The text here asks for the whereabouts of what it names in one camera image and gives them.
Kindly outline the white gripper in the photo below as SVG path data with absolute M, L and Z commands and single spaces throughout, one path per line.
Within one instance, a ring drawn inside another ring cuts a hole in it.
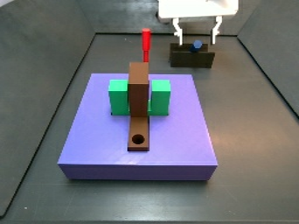
M 173 18 L 174 36 L 183 45 L 183 29 L 179 25 L 181 18 L 215 17 L 215 25 L 211 29 L 210 43 L 217 44 L 217 36 L 221 33 L 222 16 L 235 15 L 239 10 L 239 0 L 158 0 L 161 18 Z

